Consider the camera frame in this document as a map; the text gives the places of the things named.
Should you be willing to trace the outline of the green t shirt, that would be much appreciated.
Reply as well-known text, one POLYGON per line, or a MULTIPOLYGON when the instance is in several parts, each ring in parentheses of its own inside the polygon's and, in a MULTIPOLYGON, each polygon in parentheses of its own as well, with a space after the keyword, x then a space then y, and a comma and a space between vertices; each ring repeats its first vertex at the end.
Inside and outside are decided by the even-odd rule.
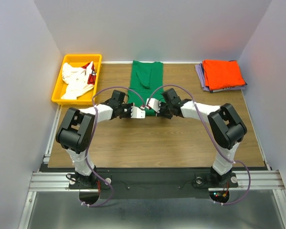
POLYGON ((143 63, 139 61, 133 61, 130 86, 128 91, 129 103, 134 103, 139 107, 142 105, 142 101, 139 97, 142 97, 146 101, 152 93, 153 98, 161 100, 163 98, 163 88, 157 92, 155 89, 163 85, 163 63, 143 63))

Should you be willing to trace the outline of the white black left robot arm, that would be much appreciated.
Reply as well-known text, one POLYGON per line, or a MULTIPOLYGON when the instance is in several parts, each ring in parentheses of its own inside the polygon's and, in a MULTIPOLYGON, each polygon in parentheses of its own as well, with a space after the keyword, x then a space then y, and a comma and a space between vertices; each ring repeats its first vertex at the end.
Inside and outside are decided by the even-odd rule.
POLYGON ((99 122, 131 118, 134 103, 125 103, 126 94, 114 90, 111 98, 93 107, 67 110, 56 134, 56 142, 69 154, 75 168, 67 175, 70 185, 92 188, 97 184, 96 166, 89 158, 89 147, 99 122))

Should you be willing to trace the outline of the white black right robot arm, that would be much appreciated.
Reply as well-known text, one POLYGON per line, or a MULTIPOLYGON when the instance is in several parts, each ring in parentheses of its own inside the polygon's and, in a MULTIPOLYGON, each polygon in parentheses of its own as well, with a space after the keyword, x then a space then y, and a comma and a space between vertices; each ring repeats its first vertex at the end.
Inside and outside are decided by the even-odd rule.
POLYGON ((163 102, 151 98, 148 106, 157 116, 197 119, 204 125, 217 153, 210 169, 209 181, 215 186, 225 183, 232 173, 235 153, 247 133, 247 127, 231 104, 206 105, 193 99, 181 99, 175 89, 162 93, 163 102))

